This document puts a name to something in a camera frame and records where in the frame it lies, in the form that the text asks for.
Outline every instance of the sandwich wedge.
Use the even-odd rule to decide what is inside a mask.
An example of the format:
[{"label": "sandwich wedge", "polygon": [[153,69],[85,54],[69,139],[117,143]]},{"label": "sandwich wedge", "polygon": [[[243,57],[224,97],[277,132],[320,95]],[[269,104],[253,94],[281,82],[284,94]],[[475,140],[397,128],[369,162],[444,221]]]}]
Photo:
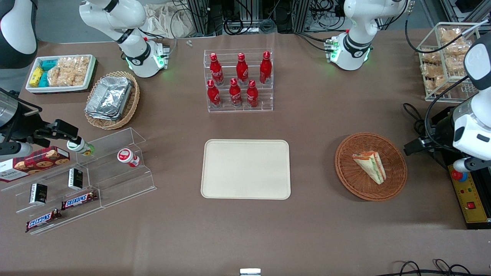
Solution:
[{"label": "sandwich wedge", "polygon": [[377,184],[382,184],[387,175],[383,169],[379,153],[376,151],[366,151],[361,154],[353,154],[353,160],[373,179]]}]

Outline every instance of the yellow snack box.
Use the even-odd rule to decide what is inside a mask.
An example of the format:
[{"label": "yellow snack box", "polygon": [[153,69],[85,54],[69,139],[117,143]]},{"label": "yellow snack box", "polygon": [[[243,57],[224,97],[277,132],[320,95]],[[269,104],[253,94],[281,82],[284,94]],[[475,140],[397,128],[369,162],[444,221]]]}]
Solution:
[{"label": "yellow snack box", "polygon": [[29,85],[32,87],[38,87],[43,72],[44,72],[43,69],[41,69],[41,67],[38,66],[32,73],[31,78],[29,79]]}]

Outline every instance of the wicker basket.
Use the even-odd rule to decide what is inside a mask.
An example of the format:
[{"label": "wicker basket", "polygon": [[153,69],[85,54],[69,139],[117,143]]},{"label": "wicker basket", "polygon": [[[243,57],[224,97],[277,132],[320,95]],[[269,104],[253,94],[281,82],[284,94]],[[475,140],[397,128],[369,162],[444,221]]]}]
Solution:
[{"label": "wicker basket", "polygon": [[[138,87],[138,83],[136,83],[135,78],[127,72],[112,72],[105,75],[105,77],[125,77],[131,80],[133,83],[130,91],[130,96],[128,97],[128,101],[126,102],[126,106],[124,108],[121,119],[117,121],[101,120],[92,118],[89,115],[85,114],[85,117],[91,125],[106,130],[113,130],[126,125],[135,114],[136,106],[138,105],[138,100],[140,99],[140,88]],[[87,99],[87,103],[90,101],[90,98],[94,94],[95,87],[97,87],[101,80],[102,78],[100,78],[97,83],[95,83],[95,85],[92,87],[92,90],[90,91],[89,97]]]},{"label": "wicker basket", "polygon": [[[380,185],[353,160],[353,154],[377,151],[387,179]],[[356,196],[370,201],[384,201],[402,191],[408,178],[406,161],[388,139],[373,133],[357,133],[344,139],[336,151],[336,172],[343,185]]]}]

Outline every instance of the table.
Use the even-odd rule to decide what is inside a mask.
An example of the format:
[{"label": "table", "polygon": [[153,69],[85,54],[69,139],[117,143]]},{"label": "table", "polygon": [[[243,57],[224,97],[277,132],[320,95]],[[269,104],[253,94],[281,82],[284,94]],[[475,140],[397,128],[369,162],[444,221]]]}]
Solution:
[{"label": "table", "polygon": [[[145,163],[158,189],[41,236],[24,233],[13,196],[0,194],[3,275],[219,276],[259,267],[266,276],[369,276],[398,271],[402,260],[433,269],[433,258],[490,273],[490,232],[464,230],[448,173],[429,156],[406,157],[407,184],[387,202],[363,201],[337,178],[334,152],[347,135],[375,132],[401,150],[417,136],[402,103],[421,111],[428,103],[403,32],[381,31],[369,60],[354,72],[327,64],[321,51],[294,35],[192,41],[192,48],[179,41],[168,70],[138,79],[141,99],[127,125],[148,140]],[[203,51],[248,47],[274,49],[274,111],[208,114]],[[72,54],[97,57],[96,79],[128,70],[115,43],[43,43],[39,50]],[[22,91],[21,97],[41,105],[44,120],[78,126],[86,140],[110,133],[86,121],[86,93]],[[203,198],[203,149],[212,138],[286,140],[290,198]],[[247,176],[246,168],[241,172]]]}]

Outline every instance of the coca-cola bottle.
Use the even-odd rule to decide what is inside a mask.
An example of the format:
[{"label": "coca-cola bottle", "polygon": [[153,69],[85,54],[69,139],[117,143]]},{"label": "coca-cola bottle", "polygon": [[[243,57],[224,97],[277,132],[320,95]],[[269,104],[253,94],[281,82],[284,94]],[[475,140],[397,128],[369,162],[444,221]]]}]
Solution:
[{"label": "coca-cola bottle", "polygon": [[247,105],[249,105],[250,108],[256,108],[257,107],[257,97],[258,97],[259,92],[257,91],[256,88],[256,82],[254,80],[249,81],[249,88],[247,89]]},{"label": "coca-cola bottle", "polygon": [[271,53],[265,51],[263,53],[263,61],[261,61],[261,65],[259,66],[259,81],[262,84],[271,84],[271,71],[273,70],[273,65],[271,64]]},{"label": "coca-cola bottle", "polygon": [[242,98],[241,98],[241,88],[237,86],[237,79],[232,78],[230,80],[230,100],[232,101],[232,105],[236,108],[242,106]]},{"label": "coca-cola bottle", "polygon": [[217,54],[211,53],[210,60],[210,71],[212,73],[213,81],[215,82],[215,85],[221,86],[223,85],[223,70],[220,62],[218,62]]},{"label": "coca-cola bottle", "polygon": [[239,86],[247,86],[249,83],[249,67],[247,66],[246,56],[244,53],[237,55],[237,78],[239,79]]},{"label": "coca-cola bottle", "polygon": [[218,91],[218,88],[215,87],[215,83],[213,80],[208,80],[208,99],[210,99],[210,105],[212,108],[220,108],[221,107],[221,100],[220,100],[220,93]]}]

